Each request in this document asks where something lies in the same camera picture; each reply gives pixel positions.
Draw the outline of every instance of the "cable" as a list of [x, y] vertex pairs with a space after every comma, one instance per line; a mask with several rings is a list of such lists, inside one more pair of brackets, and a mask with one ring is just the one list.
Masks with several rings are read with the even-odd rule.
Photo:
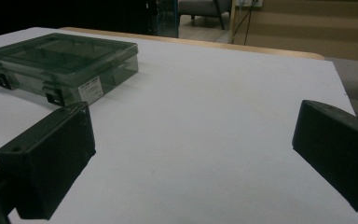
[[249, 11], [248, 28], [246, 28], [245, 42], [243, 42], [244, 46], [246, 45], [246, 39], [248, 38], [249, 26], [251, 25], [251, 18], [252, 18], [252, 10]]
[[250, 15], [253, 7], [255, 6], [255, 4], [257, 3], [257, 1], [254, 1], [251, 6], [249, 7], [248, 13], [246, 13], [245, 17], [243, 17], [242, 21], [240, 22], [240, 24], [238, 24], [237, 29], [235, 29], [234, 35], [231, 38], [231, 44], [234, 44], [234, 39], [235, 39], [235, 35], [238, 32], [238, 29], [240, 29], [241, 24], [245, 21], [245, 19], [248, 17], [248, 15]]

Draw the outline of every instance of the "white tabletop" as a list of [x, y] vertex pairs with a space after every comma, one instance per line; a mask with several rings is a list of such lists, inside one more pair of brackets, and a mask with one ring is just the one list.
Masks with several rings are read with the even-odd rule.
[[[53, 32], [76, 34], [32, 28], [0, 47]], [[48, 223], [358, 223], [292, 147], [302, 100], [353, 114], [332, 63], [88, 36], [137, 43], [139, 73], [90, 106], [97, 153]], [[0, 87], [0, 147], [57, 108]]]

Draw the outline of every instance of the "wooden wall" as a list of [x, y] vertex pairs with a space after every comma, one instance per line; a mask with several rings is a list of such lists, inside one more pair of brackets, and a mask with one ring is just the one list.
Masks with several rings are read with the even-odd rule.
[[[236, 8], [231, 31], [247, 9], [240, 14]], [[247, 20], [234, 44], [244, 44]], [[358, 61], [358, 0], [263, 0], [263, 6], [252, 12], [246, 45]]]

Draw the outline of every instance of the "transparent storage box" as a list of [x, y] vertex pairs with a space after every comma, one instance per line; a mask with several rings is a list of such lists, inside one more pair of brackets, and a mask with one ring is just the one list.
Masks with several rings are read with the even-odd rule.
[[51, 34], [0, 48], [0, 86], [92, 104], [138, 72], [135, 43]]

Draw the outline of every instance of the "chair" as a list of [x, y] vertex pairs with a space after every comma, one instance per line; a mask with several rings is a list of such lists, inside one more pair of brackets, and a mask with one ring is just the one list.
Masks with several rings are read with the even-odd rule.
[[191, 20], [195, 16], [217, 17], [225, 29], [222, 14], [228, 12], [231, 16], [232, 0], [178, 0], [178, 20], [182, 15], [190, 15]]

